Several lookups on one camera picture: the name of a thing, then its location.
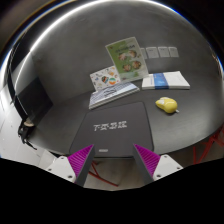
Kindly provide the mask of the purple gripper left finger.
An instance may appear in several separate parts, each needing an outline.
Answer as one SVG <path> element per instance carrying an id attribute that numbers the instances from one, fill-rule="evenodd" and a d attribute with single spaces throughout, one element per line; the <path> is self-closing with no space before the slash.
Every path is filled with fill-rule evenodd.
<path id="1" fill-rule="evenodd" d="M 76 185 L 83 186 L 94 156 L 94 146 L 90 145 L 68 157 L 58 157 L 46 170 Z"/>

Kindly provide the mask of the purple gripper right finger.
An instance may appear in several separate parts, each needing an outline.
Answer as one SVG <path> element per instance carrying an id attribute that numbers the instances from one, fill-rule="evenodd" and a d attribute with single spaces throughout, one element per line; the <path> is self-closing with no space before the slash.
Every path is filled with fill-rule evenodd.
<path id="1" fill-rule="evenodd" d="M 135 144 L 133 157 L 145 184 L 152 183 L 182 169 L 182 166 L 169 155 L 158 155 Z"/>

